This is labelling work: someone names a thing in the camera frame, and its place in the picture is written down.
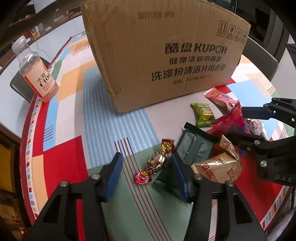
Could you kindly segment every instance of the green snack packet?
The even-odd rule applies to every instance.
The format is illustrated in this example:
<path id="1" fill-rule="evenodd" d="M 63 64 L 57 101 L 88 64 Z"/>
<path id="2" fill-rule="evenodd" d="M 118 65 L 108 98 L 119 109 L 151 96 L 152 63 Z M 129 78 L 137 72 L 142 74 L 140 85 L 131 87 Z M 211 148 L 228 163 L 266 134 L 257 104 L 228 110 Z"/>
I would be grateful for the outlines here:
<path id="1" fill-rule="evenodd" d="M 191 103 L 191 106 L 195 109 L 198 115 L 198 120 L 197 120 L 198 127 L 208 126 L 214 120 L 216 120 L 209 104 Z"/>
<path id="2" fill-rule="evenodd" d="M 194 163 L 200 163 L 209 159 L 211 150 L 219 139 L 188 122 L 185 123 L 184 128 L 185 131 L 177 145 L 177 153 L 183 163 L 191 166 Z M 177 190 L 170 161 L 168 161 L 167 166 L 154 180 L 152 187 L 155 189 L 162 188 L 178 198 L 181 197 Z"/>

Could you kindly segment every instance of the round table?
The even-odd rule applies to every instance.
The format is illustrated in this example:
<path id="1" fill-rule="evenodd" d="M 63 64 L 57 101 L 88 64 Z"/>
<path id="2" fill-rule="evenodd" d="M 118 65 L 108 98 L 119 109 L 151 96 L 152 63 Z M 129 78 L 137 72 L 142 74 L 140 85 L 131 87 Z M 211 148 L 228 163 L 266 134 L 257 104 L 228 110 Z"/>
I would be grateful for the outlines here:
<path id="1" fill-rule="evenodd" d="M 190 103 L 209 103 L 216 118 L 222 116 L 217 106 L 200 91 L 118 115 L 85 33 L 67 41 L 49 70 L 59 91 L 48 103 L 33 98 L 21 143 L 21 182 L 31 223 L 60 181 L 85 180 L 119 151 L 124 156 L 123 170 L 114 197 L 103 204 L 110 235 L 121 241 L 139 237 L 147 241 L 183 240 L 192 205 L 156 191 L 151 184 L 137 185 L 133 179 L 163 138 L 177 143 L 185 122 L 196 123 Z M 218 89 L 244 106 L 262 106 L 278 97 L 273 85 L 244 56 L 228 84 Z M 263 123 L 270 140 L 293 135 L 292 129 L 275 119 Z M 292 189 L 259 180 L 251 159 L 248 153 L 241 157 L 243 172 L 236 185 L 266 230 Z M 217 204 L 212 206 L 209 240 L 215 239 Z M 81 212 L 80 202 L 77 212 Z M 79 217 L 78 229 L 80 240 L 84 240 Z"/>

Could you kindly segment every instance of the cardboard box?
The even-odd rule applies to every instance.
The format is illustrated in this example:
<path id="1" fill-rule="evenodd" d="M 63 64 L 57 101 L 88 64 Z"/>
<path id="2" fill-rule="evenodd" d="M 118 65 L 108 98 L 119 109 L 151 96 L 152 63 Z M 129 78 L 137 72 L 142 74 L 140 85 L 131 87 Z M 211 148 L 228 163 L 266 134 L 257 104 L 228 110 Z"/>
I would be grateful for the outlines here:
<path id="1" fill-rule="evenodd" d="M 82 16 L 119 113 L 226 84 L 250 30 L 203 0 L 91 1 Z"/>

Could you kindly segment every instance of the gray chair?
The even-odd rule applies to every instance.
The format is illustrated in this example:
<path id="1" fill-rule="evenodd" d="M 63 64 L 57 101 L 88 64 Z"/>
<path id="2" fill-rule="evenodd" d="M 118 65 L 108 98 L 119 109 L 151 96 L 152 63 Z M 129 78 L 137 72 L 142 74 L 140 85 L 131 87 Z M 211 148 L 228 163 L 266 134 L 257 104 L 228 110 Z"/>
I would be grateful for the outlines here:
<path id="1" fill-rule="evenodd" d="M 272 80 L 279 63 L 261 45 L 248 37 L 242 54 L 256 65 L 269 81 Z"/>
<path id="2" fill-rule="evenodd" d="M 41 58 L 44 65 L 48 68 L 49 62 L 46 61 L 44 58 Z M 29 84 L 25 81 L 24 77 L 18 71 L 16 75 L 10 82 L 10 87 L 17 92 L 20 96 L 22 96 L 26 101 L 29 103 L 31 102 L 34 90 L 29 86 Z"/>

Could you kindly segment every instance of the date code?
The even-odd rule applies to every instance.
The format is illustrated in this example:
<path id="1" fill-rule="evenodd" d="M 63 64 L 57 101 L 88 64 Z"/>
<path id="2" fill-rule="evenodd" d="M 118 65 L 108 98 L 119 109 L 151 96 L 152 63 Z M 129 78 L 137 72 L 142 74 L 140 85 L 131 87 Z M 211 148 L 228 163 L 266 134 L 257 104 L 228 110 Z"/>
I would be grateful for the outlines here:
<path id="1" fill-rule="evenodd" d="M 164 12 L 139 12 L 138 17 L 139 19 L 151 19 L 151 18 L 173 18 L 174 17 L 174 12 L 168 11 Z"/>

